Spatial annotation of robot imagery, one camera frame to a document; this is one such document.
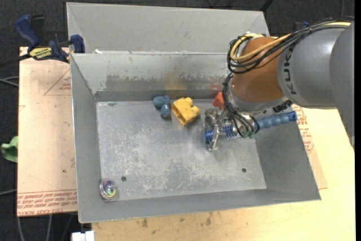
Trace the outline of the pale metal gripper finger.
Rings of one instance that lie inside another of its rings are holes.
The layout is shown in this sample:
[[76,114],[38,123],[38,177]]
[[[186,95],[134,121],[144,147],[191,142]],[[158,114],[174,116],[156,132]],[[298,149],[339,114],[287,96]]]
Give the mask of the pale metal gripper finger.
[[209,151],[217,149],[217,140],[219,137],[219,129],[207,129],[206,130],[206,146]]
[[222,110],[219,109],[207,109],[204,116],[204,126],[206,128],[213,128],[215,125],[220,126],[222,124]]

